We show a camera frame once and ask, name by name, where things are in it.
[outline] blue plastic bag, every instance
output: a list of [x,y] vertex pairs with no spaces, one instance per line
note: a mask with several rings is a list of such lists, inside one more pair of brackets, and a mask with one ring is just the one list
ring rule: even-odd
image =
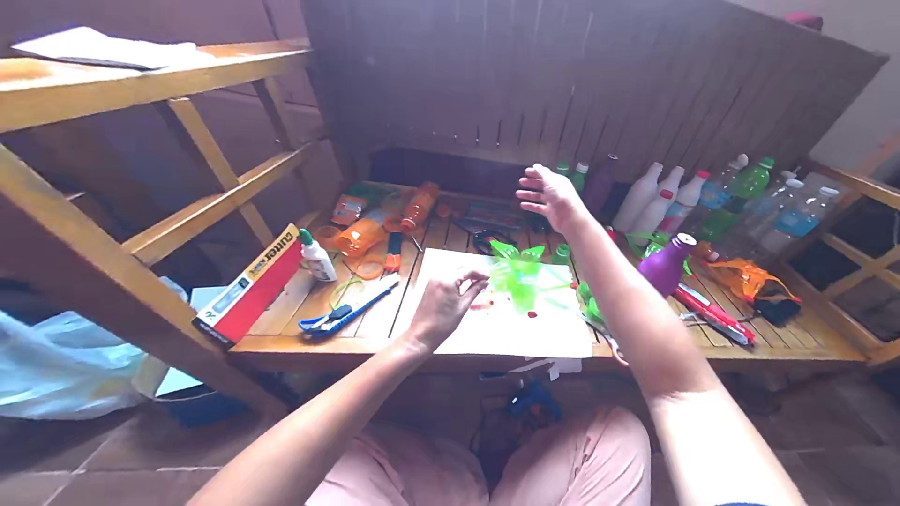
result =
[[76,312],[33,327],[0,312],[0,416],[83,420],[145,402],[131,377],[146,356]]

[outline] pink pants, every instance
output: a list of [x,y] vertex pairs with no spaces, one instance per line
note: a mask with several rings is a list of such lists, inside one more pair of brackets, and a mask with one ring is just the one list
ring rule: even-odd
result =
[[537,431],[488,497],[478,460],[448,439],[372,424],[308,506],[650,504],[650,442],[630,411],[602,409]]

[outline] red utility knife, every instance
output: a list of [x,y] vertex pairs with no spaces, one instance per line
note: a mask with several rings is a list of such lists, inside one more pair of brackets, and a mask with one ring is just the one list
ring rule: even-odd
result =
[[702,316],[712,328],[722,332],[727,338],[744,346],[756,344],[756,336],[750,329],[744,327],[735,317],[684,283],[679,283],[672,296],[690,311]]

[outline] person's left hand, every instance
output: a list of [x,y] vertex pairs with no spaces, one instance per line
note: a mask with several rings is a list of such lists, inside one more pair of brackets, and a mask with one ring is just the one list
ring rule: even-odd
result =
[[[465,281],[472,284],[460,293]],[[456,330],[475,297],[487,285],[488,275],[477,270],[463,270],[454,276],[430,280],[405,338],[434,352]]]

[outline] orange plastic bottle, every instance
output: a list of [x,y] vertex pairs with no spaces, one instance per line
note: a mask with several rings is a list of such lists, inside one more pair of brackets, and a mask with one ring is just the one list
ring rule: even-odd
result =
[[412,232],[416,227],[425,223],[428,213],[435,205],[439,190],[440,188],[431,181],[422,183],[412,200],[409,201],[409,205],[403,210],[403,221],[400,222],[400,228],[404,232]]
[[366,214],[334,238],[335,248],[350,258],[361,257],[369,248],[388,238],[383,227],[385,217],[382,211]]

